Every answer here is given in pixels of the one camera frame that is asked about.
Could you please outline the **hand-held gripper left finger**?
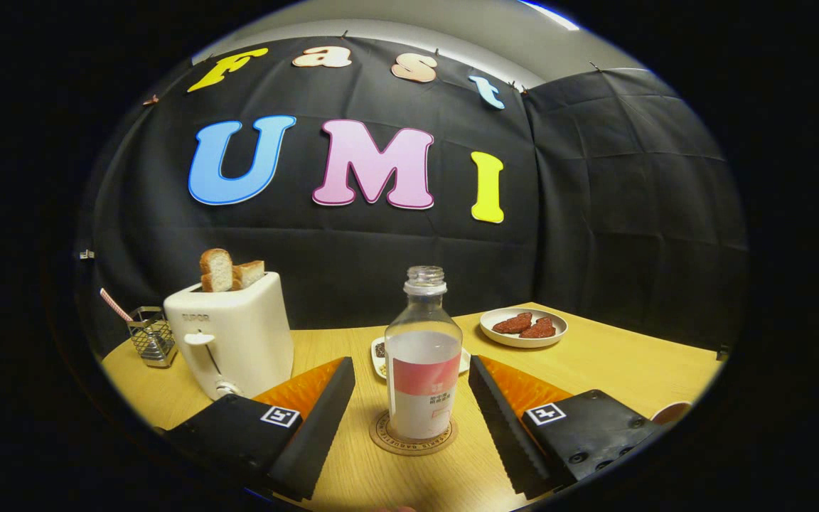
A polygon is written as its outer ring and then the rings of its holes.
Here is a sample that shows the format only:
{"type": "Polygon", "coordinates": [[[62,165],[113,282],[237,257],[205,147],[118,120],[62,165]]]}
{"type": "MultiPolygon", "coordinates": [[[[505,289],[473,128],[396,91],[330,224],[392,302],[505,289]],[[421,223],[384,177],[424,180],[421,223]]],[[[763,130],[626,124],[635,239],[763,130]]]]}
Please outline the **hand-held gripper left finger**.
{"type": "Polygon", "coordinates": [[[254,398],[218,398],[164,437],[237,484],[310,499],[354,386],[353,360],[336,358],[254,398]]]}

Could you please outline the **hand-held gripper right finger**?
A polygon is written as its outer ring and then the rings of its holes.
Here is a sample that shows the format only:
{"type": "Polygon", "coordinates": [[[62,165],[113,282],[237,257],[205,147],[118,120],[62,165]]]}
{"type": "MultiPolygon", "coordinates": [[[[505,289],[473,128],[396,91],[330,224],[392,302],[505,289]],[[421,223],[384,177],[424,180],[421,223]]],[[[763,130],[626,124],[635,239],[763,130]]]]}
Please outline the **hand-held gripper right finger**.
{"type": "Polygon", "coordinates": [[[471,357],[469,385],[514,492],[527,499],[587,479],[663,431],[608,393],[573,395],[484,356],[471,357]]]}

